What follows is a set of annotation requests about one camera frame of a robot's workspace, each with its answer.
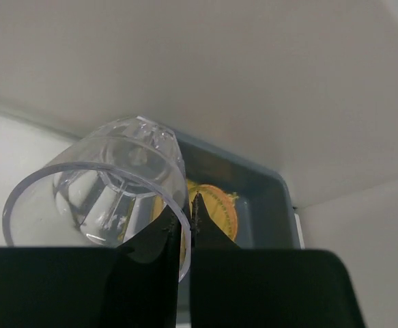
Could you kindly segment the round green-rimmed bamboo tray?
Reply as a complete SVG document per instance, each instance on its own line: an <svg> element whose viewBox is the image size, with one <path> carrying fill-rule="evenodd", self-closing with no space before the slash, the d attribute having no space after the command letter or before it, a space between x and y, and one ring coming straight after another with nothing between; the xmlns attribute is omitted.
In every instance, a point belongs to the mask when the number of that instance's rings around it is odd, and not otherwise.
<svg viewBox="0 0 398 328"><path fill-rule="evenodd" d="M180 195L177 196L177 198L180 197L181 202L185 200L185 191L188 191L188 188L181 188ZM226 234L226 236L228 236L232 241L235 241L238 234L238 215L235 209L236 201L231 202L226 197L218 198L215 194L205 191L188 192L188 200L192 201L193 197L198 193L202 195L206 208L210 210L210 218L212 221ZM148 223L155 221L165 207L167 207L165 200L159 195L156 195L152 202ZM182 269L187 250L182 224L181 229L180 269Z"/></svg>

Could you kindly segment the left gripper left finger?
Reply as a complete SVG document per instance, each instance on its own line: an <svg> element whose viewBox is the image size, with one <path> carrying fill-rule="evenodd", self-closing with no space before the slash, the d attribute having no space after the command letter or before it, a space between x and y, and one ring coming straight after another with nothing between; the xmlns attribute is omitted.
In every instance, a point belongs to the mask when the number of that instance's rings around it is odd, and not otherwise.
<svg viewBox="0 0 398 328"><path fill-rule="evenodd" d="M174 327L179 247L170 209L116 248L0 247L0 327Z"/></svg>

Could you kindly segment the square bamboo mat tray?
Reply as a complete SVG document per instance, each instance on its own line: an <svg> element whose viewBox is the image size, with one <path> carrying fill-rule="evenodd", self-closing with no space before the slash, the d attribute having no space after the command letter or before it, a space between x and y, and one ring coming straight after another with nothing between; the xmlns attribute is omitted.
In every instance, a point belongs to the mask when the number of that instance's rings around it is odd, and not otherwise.
<svg viewBox="0 0 398 328"><path fill-rule="evenodd" d="M192 193L193 191L205 191L215 194L218 198L226 197L231 202L235 202L239 198L239 195L236 192L227 193L212 184L200 184L198 182L187 180L187 188L189 193Z"/></svg>

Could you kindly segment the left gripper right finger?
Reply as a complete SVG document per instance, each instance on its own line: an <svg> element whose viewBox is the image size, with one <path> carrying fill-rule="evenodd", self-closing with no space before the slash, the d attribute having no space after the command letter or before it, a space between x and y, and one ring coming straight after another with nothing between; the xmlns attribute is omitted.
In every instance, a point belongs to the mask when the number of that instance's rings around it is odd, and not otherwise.
<svg viewBox="0 0 398 328"><path fill-rule="evenodd" d="M341 259L316 249L243 249L192 205L192 327L365 327Z"/></svg>

